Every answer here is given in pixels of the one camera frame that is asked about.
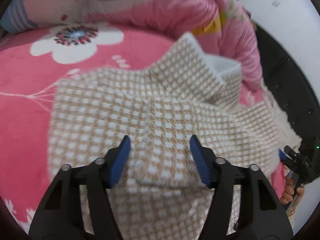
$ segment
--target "pink bedsheet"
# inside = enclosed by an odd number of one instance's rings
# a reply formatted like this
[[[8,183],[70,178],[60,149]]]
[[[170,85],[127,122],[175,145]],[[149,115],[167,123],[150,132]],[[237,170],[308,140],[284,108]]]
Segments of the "pink bedsheet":
[[[49,185],[47,135],[57,80],[101,66],[144,69],[171,45],[159,34],[105,23],[42,28],[0,40],[0,195],[26,231]],[[260,91],[242,87],[242,104],[261,100]]]

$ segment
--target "pink comforter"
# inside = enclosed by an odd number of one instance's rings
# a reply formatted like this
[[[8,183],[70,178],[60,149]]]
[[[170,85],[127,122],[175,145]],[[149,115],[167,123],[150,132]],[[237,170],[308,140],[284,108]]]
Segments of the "pink comforter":
[[[254,29],[233,0],[13,0],[0,25],[17,33],[48,24],[99,21],[154,29],[175,39],[190,31],[204,52],[240,61],[251,90],[260,87]]]

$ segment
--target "white flower print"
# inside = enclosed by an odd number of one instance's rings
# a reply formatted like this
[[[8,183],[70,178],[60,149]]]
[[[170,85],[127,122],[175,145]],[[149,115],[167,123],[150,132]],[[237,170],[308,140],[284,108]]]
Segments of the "white flower print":
[[[13,216],[14,220],[22,227],[22,229],[28,233],[29,232],[29,229],[30,229],[30,225],[31,225],[31,222],[33,220],[33,217],[36,213],[35,210],[33,209],[26,209],[26,212],[27,212],[27,222],[23,222],[23,221],[20,221],[16,218],[16,214],[17,212],[13,209],[13,204],[11,202],[11,200],[7,200],[5,199],[4,200],[4,204],[6,205],[7,209],[9,210],[10,214]]]
[[[123,41],[124,34],[107,23],[59,25],[30,47],[30,54],[41,56],[52,53],[60,64],[78,63],[92,57],[97,45],[113,45]]]

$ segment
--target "beige checkered towel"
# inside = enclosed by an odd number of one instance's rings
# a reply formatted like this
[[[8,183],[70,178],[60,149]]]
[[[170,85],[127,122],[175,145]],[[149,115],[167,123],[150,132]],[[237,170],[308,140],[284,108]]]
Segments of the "beige checkered towel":
[[[129,135],[128,163],[108,192],[124,239],[197,239],[213,191],[200,183],[192,134],[232,164],[258,164],[267,177],[279,161],[270,108],[240,107],[241,79],[239,63],[205,55],[185,34],[146,71],[101,68],[61,81],[50,124],[51,175],[64,163],[89,164]],[[84,188],[81,201],[92,232]],[[235,187],[229,233],[239,202]]]

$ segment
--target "pink blanket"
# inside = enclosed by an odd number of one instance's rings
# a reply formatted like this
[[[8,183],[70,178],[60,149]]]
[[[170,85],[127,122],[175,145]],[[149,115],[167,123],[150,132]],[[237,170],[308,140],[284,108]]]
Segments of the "pink blanket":
[[[161,35],[105,23],[0,40],[0,195],[26,231],[49,185],[47,135],[56,81],[101,66],[143,69],[171,45]],[[240,100],[250,105],[262,97],[242,86]]]
[[[0,25],[16,33],[48,24],[98,21],[154,29],[175,39],[191,31],[205,52],[240,61],[251,90],[260,87],[255,33],[233,0],[13,0]]]

